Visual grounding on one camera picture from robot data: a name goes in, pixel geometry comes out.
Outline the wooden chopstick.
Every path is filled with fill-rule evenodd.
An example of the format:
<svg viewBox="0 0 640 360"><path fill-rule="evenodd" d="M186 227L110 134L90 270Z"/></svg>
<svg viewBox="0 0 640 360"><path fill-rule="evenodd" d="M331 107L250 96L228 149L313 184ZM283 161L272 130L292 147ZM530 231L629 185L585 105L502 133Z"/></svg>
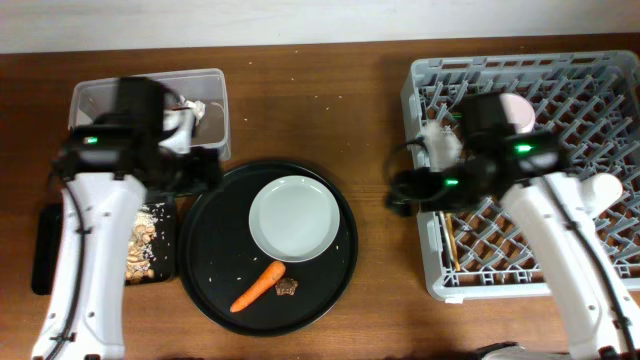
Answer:
<svg viewBox="0 0 640 360"><path fill-rule="evenodd" d="M461 270L461 266L458 259L457 245L456 245L455 235L453 231L451 214L446 213L444 216L445 216L446 231L449 238L448 242L449 242L449 248L450 248L451 262L453 263L455 270L459 272Z"/></svg>

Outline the white tissue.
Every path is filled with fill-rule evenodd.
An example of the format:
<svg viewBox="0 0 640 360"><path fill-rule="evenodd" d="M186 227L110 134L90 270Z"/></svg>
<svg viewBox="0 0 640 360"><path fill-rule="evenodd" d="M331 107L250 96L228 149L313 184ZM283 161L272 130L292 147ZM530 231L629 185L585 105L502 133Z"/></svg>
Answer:
<svg viewBox="0 0 640 360"><path fill-rule="evenodd" d="M183 96L181 96L180 101L178 103L178 107L188 108L193 112L195 117L195 126L199 125L200 120L206 114L206 105L199 100L196 100L196 101L186 100Z"/></svg>

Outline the grey plate with food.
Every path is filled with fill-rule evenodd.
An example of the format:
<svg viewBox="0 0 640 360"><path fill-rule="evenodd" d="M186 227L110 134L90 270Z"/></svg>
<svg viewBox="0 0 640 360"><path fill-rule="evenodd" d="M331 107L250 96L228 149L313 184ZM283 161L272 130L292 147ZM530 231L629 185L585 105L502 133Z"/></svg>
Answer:
<svg viewBox="0 0 640 360"><path fill-rule="evenodd" d="M289 175L258 191L248 224L255 244L266 255L301 263L319 257L334 242L340 209L326 185L311 177Z"/></svg>

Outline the orange carrot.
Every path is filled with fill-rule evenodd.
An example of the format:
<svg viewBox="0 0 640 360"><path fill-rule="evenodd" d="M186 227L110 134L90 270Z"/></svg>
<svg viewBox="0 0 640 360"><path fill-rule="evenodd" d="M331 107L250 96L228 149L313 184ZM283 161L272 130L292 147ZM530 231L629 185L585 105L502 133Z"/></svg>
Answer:
<svg viewBox="0 0 640 360"><path fill-rule="evenodd" d="M286 266L281 261L272 262L249 289L234 301L230 312L237 313L247 308L267 290L274 287L285 272Z"/></svg>

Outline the small white cup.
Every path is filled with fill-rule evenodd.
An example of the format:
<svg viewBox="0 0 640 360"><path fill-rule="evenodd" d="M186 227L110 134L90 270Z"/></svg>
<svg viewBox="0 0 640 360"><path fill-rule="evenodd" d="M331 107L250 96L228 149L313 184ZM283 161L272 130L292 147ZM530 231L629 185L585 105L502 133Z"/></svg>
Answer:
<svg viewBox="0 0 640 360"><path fill-rule="evenodd" d="M580 194L590 218L600 216L621 198L622 193L621 181L608 173L598 173L580 182Z"/></svg>

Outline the brown food scrap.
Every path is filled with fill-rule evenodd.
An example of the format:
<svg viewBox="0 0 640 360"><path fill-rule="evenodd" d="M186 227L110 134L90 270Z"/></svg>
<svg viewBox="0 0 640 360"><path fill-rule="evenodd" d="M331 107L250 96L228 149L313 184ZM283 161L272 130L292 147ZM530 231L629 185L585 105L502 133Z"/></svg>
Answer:
<svg viewBox="0 0 640 360"><path fill-rule="evenodd" d="M278 296L293 296L297 290L299 283L292 278L281 278L275 284L276 294Z"/></svg>

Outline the white plastic fork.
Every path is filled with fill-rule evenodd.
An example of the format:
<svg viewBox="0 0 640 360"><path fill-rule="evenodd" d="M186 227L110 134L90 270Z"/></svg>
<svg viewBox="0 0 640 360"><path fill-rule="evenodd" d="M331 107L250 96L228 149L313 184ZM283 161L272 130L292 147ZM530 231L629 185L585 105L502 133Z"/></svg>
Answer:
<svg viewBox="0 0 640 360"><path fill-rule="evenodd" d="M445 216L444 216L445 214L446 213L444 213L444 212L439 212L438 216L439 216L439 220L440 220L442 231L443 231L443 235L444 235L444 243L445 243L445 247L446 247L447 252L448 252L449 262L452 264L452 268L455 270L455 268L453 266L453 263L451 262L451 258L450 258L450 248L449 248L449 242L448 242L449 238L448 238L447 231L446 231Z"/></svg>

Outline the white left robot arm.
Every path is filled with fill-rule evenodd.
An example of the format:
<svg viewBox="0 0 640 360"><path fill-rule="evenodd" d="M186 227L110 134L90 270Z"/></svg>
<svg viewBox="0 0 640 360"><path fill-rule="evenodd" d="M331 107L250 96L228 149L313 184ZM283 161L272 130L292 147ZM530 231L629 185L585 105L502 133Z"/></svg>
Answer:
<svg viewBox="0 0 640 360"><path fill-rule="evenodd" d="M54 163L63 229L34 359L121 359L128 241L148 192L195 193L221 181L213 148L128 126L75 128Z"/></svg>

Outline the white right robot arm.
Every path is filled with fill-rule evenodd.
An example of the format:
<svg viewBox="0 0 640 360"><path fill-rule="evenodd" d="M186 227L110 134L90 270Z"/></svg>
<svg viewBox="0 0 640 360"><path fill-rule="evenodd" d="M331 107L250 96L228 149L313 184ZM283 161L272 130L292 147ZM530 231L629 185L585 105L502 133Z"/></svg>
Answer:
<svg viewBox="0 0 640 360"><path fill-rule="evenodd" d="M594 220L622 196L608 173L585 180L549 132L468 136L463 161L449 168L400 171L389 179L389 208L454 212L484 196L520 230L560 310L574 359L636 359L639 307L603 249Z"/></svg>

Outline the grey dishwasher rack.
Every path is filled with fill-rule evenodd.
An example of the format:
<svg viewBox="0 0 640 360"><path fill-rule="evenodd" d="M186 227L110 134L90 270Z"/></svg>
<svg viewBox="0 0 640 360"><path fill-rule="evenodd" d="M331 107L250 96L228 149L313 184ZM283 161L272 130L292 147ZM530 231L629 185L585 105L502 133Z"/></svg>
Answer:
<svg viewBox="0 0 640 360"><path fill-rule="evenodd" d="M535 111L535 128L555 133L574 175L606 172L623 185L621 198L595 227L618 276L639 287L639 61L629 51L421 59L401 91L405 136L428 121L456 130L467 95L514 93ZM417 223L428 293L447 303L545 296L549 290L533 253L507 213L491 198L451 216L459 272L452 268L436 213Z"/></svg>

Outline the round black tray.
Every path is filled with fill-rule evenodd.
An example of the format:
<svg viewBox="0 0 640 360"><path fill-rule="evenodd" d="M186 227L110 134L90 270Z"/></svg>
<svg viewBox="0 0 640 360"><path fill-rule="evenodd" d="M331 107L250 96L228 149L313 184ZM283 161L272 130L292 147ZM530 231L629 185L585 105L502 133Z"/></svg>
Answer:
<svg viewBox="0 0 640 360"><path fill-rule="evenodd" d="M288 175L308 176L329 189L340 210L339 230L319 257L287 264L286 277L298 283L293 294L269 289L233 313L232 303L273 261L250 235L250 204L262 187ZM254 161L227 172L221 188L200 195L187 212L177 247L181 282L195 306L222 327L250 336L284 335L321 318L347 289L357 257L356 221L339 188L315 169L285 160Z"/></svg>

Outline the rice and peanut shell pile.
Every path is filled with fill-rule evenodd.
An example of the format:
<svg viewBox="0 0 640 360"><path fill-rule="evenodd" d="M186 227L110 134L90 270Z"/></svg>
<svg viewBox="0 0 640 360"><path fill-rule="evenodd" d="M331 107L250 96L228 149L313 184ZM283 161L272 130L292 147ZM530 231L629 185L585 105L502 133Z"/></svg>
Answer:
<svg viewBox="0 0 640 360"><path fill-rule="evenodd" d="M158 218L143 206L137 213L134 227L128 240L128 255L125 280L128 284L140 284L155 278L152 268L156 260L152 242L157 238Z"/></svg>

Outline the clear plastic bin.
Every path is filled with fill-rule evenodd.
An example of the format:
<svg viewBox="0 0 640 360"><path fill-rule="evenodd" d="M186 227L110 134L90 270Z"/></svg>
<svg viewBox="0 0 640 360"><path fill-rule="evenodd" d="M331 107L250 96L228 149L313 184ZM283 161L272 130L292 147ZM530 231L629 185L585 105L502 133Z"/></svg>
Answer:
<svg viewBox="0 0 640 360"><path fill-rule="evenodd" d="M194 146L215 148L221 161L231 158L231 126L224 74L217 68L142 74L164 84L187 101L202 102L204 116L196 126ZM78 83L73 91L68 128L92 123L107 112L117 87L116 78Z"/></svg>

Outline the black rectangular tray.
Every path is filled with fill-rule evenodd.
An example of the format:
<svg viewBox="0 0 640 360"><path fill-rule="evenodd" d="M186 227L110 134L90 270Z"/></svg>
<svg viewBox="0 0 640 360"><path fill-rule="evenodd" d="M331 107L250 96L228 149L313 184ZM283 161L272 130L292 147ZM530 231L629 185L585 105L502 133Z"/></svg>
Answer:
<svg viewBox="0 0 640 360"><path fill-rule="evenodd" d="M158 218L157 238L152 242L156 260L152 265L155 278L140 284L157 283L169 280L176 270L177 206L171 197L155 197L147 206ZM31 290L37 295L49 295L53 288L62 231L62 205L49 204L40 212L36 247L32 266Z"/></svg>

